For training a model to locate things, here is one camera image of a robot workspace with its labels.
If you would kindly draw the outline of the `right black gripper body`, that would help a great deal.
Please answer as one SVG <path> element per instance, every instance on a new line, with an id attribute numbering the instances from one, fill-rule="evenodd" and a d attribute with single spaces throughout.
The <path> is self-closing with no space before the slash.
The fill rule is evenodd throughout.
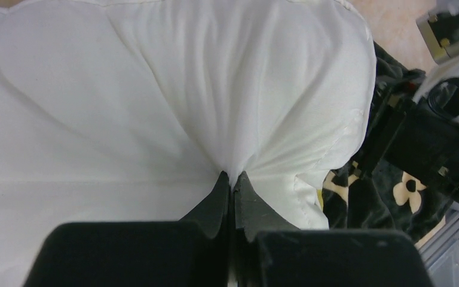
<path id="1" fill-rule="evenodd" d="M 377 78 L 356 174 L 369 178 L 385 160 L 459 203 L 459 77 L 414 99 L 423 81 Z"/>

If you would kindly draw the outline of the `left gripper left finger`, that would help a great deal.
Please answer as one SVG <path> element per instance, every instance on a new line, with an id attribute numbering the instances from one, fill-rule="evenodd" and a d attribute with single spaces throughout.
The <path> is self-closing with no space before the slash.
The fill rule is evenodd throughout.
<path id="1" fill-rule="evenodd" d="M 56 227 L 26 286 L 226 286 L 230 183 L 178 221 L 70 222 Z"/>

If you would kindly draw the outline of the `black floral pillowcase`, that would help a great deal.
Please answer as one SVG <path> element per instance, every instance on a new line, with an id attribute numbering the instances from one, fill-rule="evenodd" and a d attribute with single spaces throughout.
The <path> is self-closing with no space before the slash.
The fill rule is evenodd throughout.
<path id="1" fill-rule="evenodd" d="M 445 222 L 453 199 L 381 160 L 370 178 L 357 162 L 331 170 L 318 192 L 331 229 L 399 230 L 418 244 Z"/>

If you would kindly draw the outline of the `white pillow yellow edge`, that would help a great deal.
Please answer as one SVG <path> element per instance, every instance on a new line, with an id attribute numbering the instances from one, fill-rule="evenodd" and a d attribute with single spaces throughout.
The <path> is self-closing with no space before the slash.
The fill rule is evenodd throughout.
<path id="1" fill-rule="evenodd" d="M 375 84 L 347 1 L 0 5 L 0 286 L 73 221 L 175 220 L 246 172 L 288 223 L 360 148 Z"/>

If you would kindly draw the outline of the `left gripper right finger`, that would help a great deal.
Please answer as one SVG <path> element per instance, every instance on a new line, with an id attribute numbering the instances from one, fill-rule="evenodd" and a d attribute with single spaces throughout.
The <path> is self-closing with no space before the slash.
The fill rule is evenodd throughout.
<path id="1" fill-rule="evenodd" d="M 233 193 L 237 286 L 432 286 L 414 244 L 387 230 L 300 230 L 242 173 Z"/>

